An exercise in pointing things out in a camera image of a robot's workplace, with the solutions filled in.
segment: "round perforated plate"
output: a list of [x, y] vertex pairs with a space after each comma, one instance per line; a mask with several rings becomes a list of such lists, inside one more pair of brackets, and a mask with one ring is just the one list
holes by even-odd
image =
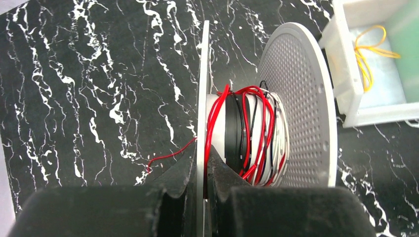
[[280, 186], [334, 186], [335, 104], [326, 62], [312, 34], [298, 23], [278, 27], [263, 52], [258, 80], [281, 96], [287, 114], [291, 152]]

